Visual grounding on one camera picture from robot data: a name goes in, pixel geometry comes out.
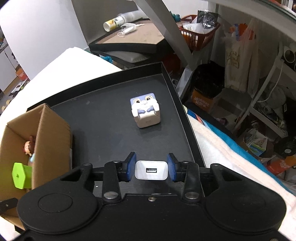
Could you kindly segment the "white usb charger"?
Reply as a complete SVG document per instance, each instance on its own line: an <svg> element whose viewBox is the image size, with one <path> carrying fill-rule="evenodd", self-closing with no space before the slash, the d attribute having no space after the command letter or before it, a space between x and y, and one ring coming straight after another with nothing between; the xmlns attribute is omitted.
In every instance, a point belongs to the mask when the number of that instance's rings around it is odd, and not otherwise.
<svg viewBox="0 0 296 241"><path fill-rule="evenodd" d="M137 161L134 175L138 180L163 181L168 177L168 164L165 161Z"/></svg>

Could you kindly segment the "green hexagonal box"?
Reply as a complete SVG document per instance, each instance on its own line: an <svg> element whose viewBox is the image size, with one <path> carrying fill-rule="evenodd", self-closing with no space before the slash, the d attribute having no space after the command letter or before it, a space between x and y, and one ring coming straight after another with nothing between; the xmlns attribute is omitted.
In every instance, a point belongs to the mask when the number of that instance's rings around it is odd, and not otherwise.
<svg viewBox="0 0 296 241"><path fill-rule="evenodd" d="M32 167L22 163L14 163L12 169L12 178L16 188L31 189L32 188Z"/></svg>

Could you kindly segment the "brown-haired doll figurine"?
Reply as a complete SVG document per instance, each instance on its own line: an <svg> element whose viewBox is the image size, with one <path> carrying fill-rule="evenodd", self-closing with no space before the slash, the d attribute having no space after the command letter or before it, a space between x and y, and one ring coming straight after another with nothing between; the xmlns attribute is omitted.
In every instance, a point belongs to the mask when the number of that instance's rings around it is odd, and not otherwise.
<svg viewBox="0 0 296 241"><path fill-rule="evenodd" d="M26 141L25 144L24 144L23 152L26 155L29 155L31 157L33 155L33 153L34 153L34 148L35 148L35 137L30 136L29 140Z"/></svg>

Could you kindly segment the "brown cardboard box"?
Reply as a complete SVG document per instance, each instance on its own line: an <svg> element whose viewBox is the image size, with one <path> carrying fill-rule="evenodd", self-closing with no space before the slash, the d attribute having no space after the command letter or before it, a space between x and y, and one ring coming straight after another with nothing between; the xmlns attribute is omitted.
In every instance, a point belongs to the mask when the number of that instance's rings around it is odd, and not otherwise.
<svg viewBox="0 0 296 241"><path fill-rule="evenodd" d="M30 136L35 137L33 163L23 152ZM35 189L70 171L71 144L69 124L46 104L9 121L1 139L1 201L20 199L29 192L15 187L11 175L14 163L32 166Z"/></svg>

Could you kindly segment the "purple white cube charger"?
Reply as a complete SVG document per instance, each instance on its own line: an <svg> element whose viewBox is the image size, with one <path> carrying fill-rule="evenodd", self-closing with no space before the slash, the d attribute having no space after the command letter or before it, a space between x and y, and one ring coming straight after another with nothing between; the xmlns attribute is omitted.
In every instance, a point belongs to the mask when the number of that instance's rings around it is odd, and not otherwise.
<svg viewBox="0 0 296 241"><path fill-rule="evenodd" d="M161 122L160 107L154 93L130 99L132 116L139 128L157 125Z"/></svg>

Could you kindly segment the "small blue red figurine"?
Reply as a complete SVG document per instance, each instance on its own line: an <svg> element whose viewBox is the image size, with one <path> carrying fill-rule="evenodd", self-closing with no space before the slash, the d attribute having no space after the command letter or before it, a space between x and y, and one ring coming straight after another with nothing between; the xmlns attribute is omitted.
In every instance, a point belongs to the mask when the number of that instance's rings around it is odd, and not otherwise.
<svg viewBox="0 0 296 241"><path fill-rule="evenodd" d="M33 163L35 160L35 153L33 153L30 157L29 157L29 162Z"/></svg>

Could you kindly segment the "black shallow tray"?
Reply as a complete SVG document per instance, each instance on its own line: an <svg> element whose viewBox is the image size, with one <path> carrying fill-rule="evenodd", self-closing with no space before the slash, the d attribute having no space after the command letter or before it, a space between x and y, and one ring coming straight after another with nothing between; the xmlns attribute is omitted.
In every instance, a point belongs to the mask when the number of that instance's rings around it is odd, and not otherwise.
<svg viewBox="0 0 296 241"><path fill-rule="evenodd" d="M161 122L139 128L130 99L154 93ZM161 63L131 68L85 82L46 99L74 129L74 169L20 199L17 212L27 230L45 235L136 231L176 235L197 225L203 214L185 202L170 180L120 182L121 201L103 201L104 165L137 160L203 165L203 158L179 96Z"/></svg>

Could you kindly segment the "grey chair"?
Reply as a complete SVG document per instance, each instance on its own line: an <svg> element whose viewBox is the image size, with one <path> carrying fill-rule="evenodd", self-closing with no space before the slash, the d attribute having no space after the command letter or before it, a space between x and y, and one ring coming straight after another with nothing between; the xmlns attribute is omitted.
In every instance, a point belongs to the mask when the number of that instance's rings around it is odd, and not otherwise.
<svg viewBox="0 0 296 241"><path fill-rule="evenodd" d="M111 57L112 63L122 69L161 62L169 56L168 53L142 54L126 51L103 52L99 50L91 50L91 52L97 56Z"/></svg>

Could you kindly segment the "white tote bag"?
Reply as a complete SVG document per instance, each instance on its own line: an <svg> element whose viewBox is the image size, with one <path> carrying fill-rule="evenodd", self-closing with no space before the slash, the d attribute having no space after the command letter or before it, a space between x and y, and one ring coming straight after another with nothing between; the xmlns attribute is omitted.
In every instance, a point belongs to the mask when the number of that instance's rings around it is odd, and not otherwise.
<svg viewBox="0 0 296 241"><path fill-rule="evenodd" d="M225 87L254 97L259 83L258 20L235 24L225 43Z"/></svg>

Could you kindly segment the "orange box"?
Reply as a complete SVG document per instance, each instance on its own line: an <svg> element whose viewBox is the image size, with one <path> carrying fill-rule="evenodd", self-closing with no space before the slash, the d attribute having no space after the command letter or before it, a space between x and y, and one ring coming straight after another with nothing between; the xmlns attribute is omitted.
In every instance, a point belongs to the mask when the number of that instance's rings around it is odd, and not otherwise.
<svg viewBox="0 0 296 241"><path fill-rule="evenodd" d="M21 81L25 81L28 79L28 76L26 75L26 73L24 72L24 70L22 68L19 68L16 71L16 76L21 80Z"/></svg>

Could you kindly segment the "black brown side tray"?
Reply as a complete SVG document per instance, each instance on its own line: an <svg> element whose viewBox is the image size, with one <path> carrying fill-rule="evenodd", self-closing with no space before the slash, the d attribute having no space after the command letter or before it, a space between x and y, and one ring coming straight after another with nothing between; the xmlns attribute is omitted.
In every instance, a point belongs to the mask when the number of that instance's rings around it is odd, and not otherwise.
<svg viewBox="0 0 296 241"><path fill-rule="evenodd" d="M106 33L89 45L90 51L126 51L142 54L173 53L170 44L150 20L137 21L135 24L144 24L144 26L138 27L136 31L123 38L117 36L120 29Z"/></svg>

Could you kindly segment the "red plastic basket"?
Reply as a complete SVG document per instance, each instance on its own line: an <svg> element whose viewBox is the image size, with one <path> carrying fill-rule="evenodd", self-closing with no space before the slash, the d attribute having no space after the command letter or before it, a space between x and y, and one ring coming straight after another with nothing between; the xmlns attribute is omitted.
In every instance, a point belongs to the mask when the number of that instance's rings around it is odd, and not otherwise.
<svg viewBox="0 0 296 241"><path fill-rule="evenodd" d="M191 52L200 51L207 46L221 26L220 23L216 23L214 27L204 29L201 23L197 23L197 15L187 15L176 22L176 25Z"/></svg>

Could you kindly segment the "white face mask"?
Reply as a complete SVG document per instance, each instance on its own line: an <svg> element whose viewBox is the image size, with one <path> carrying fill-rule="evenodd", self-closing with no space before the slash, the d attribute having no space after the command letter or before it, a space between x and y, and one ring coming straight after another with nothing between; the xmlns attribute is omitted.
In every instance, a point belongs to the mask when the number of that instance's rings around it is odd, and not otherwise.
<svg viewBox="0 0 296 241"><path fill-rule="evenodd" d="M144 26L144 24L126 23L121 26L121 31L117 33L118 37L125 37L125 35L137 30L138 27Z"/></svg>

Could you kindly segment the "white yellow can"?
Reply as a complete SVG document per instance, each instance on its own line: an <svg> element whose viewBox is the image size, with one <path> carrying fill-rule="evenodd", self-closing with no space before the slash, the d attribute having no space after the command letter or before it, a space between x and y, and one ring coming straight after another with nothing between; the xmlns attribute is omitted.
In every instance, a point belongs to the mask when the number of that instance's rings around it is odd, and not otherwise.
<svg viewBox="0 0 296 241"><path fill-rule="evenodd" d="M103 28L106 32L110 32L118 27L121 27L123 24L131 23L138 19L140 19L140 17L134 15L133 13L120 14L117 17L104 22Z"/></svg>

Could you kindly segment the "grey desk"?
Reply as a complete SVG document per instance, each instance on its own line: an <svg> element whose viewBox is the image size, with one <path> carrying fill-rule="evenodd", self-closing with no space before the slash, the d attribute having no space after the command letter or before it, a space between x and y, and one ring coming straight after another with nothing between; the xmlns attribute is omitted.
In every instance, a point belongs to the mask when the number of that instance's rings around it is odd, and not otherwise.
<svg viewBox="0 0 296 241"><path fill-rule="evenodd" d="M277 1L211 1L211 3L217 7L222 5L248 14L295 40L295 12L292 10L292 1L288 1L288 6ZM203 45L210 42L206 37L212 38L220 24L218 23L214 30L206 34L196 33L184 28L185 24L196 18L195 15L188 15L182 19L173 16L163 1L135 1L135 4L165 37L182 64L194 70L197 58L193 56L193 51L201 50Z"/></svg>

